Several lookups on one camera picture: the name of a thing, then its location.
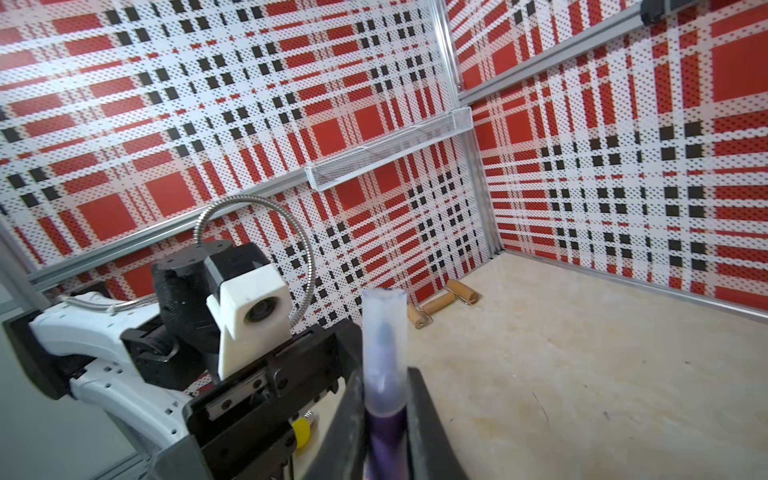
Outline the wooden roller tool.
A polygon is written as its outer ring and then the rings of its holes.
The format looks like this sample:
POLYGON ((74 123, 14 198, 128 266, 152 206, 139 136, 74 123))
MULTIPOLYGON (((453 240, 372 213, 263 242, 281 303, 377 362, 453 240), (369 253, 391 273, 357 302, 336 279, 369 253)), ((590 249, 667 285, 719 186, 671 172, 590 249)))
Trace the wooden roller tool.
POLYGON ((422 305, 409 303, 407 316, 411 324, 417 329, 422 329, 433 322, 433 315, 445 309, 455 302, 473 306, 480 299, 480 294, 464 283, 450 279, 447 281, 444 291, 435 298, 422 305))

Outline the purple marker pen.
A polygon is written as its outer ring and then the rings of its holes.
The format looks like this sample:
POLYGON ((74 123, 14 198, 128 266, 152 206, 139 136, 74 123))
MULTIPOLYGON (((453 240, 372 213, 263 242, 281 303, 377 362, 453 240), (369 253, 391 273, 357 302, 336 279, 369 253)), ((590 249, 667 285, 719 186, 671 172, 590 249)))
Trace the purple marker pen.
POLYGON ((407 450, 407 412, 375 410, 365 401, 369 449, 367 475, 369 479, 409 479, 407 450))

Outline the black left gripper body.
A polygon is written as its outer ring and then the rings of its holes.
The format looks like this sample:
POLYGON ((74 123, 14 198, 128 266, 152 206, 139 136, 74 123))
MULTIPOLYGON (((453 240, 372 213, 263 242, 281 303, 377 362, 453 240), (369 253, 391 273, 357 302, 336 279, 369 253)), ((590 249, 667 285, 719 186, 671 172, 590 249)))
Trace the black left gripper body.
POLYGON ((361 365, 352 320, 306 330, 187 403, 187 432, 153 459, 153 478, 281 478, 297 449, 293 420, 361 365))

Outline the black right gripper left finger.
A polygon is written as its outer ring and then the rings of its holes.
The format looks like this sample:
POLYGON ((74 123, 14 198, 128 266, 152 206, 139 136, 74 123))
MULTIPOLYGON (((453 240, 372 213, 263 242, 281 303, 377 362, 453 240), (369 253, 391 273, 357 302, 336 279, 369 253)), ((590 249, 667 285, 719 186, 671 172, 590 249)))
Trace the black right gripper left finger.
POLYGON ((362 370, 357 369, 346 380, 344 395, 304 479, 363 479, 366 421, 362 370))

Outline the yellow round object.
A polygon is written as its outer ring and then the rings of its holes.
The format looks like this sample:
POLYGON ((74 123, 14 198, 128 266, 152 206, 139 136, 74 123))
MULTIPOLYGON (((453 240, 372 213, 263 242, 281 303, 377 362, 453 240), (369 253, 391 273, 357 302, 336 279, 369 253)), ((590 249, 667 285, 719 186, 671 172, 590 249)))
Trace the yellow round object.
POLYGON ((310 410, 298 417, 292 424, 296 437, 296 448, 298 450, 307 446, 312 437, 312 430, 317 421, 317 415, 310 410))

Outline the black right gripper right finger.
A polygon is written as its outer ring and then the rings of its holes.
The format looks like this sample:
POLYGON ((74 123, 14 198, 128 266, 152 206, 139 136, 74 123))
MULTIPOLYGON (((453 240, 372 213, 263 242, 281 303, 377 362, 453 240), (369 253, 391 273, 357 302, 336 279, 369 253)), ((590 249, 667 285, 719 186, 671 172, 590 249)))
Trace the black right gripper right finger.
POLYGON ((467 479, 441 423, 420 370, 408 368, 406 405, 410 477, 467 479))

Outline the black hook rail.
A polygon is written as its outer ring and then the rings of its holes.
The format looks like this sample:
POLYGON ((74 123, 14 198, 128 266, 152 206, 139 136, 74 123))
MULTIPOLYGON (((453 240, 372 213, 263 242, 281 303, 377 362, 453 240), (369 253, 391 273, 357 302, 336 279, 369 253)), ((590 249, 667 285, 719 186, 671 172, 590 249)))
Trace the black hook rail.
POLYGON ((642 0, 640 19, 644 26, 660 23, 668 14, 698 3, 698 0, 642 0))

